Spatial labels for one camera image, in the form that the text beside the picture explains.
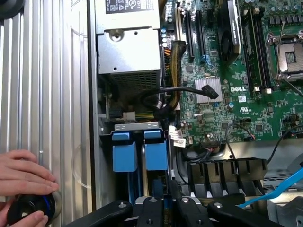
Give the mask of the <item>person's right hand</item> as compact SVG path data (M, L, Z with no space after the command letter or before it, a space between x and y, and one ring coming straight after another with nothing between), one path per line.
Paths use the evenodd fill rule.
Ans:
M8 227L7 213L15 198L10 198L7 202L0 202L0 226ZM11 225L11 227L44 227L48 221L48 216L42 211L36 211L19 222Z

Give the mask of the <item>person's left hand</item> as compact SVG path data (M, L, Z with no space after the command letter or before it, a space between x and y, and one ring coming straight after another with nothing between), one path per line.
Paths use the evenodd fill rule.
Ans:
M47 195L59 189L54 175L38 164L28 150L13 150L0 155L0 194Z

